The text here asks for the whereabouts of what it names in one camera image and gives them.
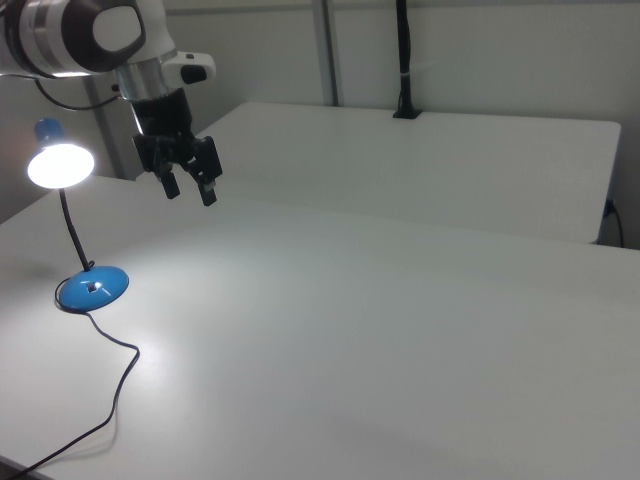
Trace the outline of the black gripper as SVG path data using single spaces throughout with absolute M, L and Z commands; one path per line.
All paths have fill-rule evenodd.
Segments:
M 150 100 L 131 103 L 139 133 L 133 137 L 142 167 L 153 173 L 168 199 L 180 194 L 172 172 L 173 163 L 194 174 L 206 207 L 217 201 L 216 179 L 222 175 L 214 140 L 210 136 L 196 139 L 192 132 L 192 115 L 183 88 Z

